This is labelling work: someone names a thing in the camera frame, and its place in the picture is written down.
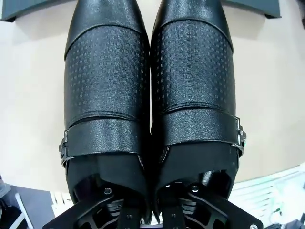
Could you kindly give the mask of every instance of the black strap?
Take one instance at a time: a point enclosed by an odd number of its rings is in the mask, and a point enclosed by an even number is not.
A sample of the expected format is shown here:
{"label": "black strap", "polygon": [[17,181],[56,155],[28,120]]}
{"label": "black strap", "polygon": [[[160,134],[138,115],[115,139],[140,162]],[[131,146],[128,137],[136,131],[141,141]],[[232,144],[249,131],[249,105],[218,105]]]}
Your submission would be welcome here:
{"label": "black strap", "polygon": [[186,109],[163,115],[153,131],[163,145],[185,142],[239,144],[238,118],[216,109]]}
{"label": "black strap", "polygon": [[126,152],[137,154],[140,125],[122,119],[99,119],[79,123],[67,131],[60,145],[63,164],[76,156]]}

